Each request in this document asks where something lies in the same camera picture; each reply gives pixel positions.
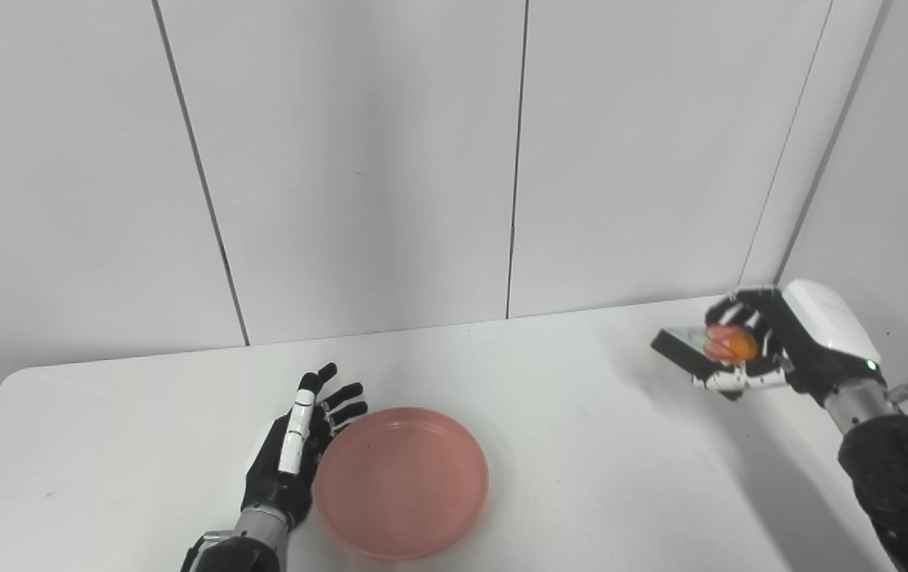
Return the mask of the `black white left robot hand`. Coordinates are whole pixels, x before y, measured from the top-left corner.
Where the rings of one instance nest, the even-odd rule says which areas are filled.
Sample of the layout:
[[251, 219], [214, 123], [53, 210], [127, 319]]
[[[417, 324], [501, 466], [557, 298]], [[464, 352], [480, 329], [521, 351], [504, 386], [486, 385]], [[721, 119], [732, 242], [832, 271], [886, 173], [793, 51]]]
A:
[[283, 514], [293, 531], [305, 521], [312, 486], [323, 456], [334, 440], [368, 412], [359, 381], [322, 397], [323, 386], [337, 376], [336, 363], [308, 372], [299, 383], [306, 393], [289, 412], [273, 420], [245, 477], [241, 508], [272, 508]]

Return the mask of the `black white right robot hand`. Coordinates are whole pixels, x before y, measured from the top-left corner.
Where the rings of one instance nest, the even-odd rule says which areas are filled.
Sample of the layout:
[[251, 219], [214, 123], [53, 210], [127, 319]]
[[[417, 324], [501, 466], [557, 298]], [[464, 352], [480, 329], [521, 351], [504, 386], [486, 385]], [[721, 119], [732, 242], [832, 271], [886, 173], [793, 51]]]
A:
[[705, 387], [730, 400], [751, 388], [787, 385], [823, 404], [849, 381], [888, 387], [881, 356], [863, 324], [841, 296], [820, 283], [738, 289], [709, 307], [704, 319], [709, 330], [739, 330], [755, 342], [752, 357], [711, 359], [715, 369]]

